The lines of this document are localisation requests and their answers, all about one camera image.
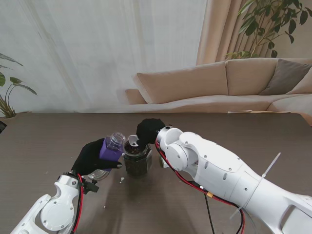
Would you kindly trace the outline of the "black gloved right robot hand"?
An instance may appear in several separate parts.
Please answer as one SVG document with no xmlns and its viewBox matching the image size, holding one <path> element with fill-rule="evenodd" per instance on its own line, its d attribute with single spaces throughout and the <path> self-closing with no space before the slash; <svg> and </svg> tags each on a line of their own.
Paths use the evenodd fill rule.
<svg viewBox="0 0 312 234">
<path fill-rule="evenodd" d="M 136 129 L 136 135 L 138 137 L 137 144 L 139 147 L 145 148 L 147 144 L 154 144 L 158 132 L 166 125 L 156 118 L 144 119 Z"/>
</svg>

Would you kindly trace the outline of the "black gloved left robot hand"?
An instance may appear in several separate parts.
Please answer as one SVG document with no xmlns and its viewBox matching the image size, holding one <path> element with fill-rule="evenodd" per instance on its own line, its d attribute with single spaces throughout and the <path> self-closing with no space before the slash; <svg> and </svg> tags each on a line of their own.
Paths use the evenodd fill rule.
<svg viewBox="0 0 312 234">
<path fill-rule="evenodd" d="M 122 167 L 122 163 L 116 160 L 105 160 L 100 159 L 100 150 L 103 146 L 104 138 L 98 139 L 97 141 L 86 144 L 77 157 L 71 170 L 86 176 L 91 174 L 95 170 L 108 170 L 108 169 L 119 169 Z"/>
</svg>

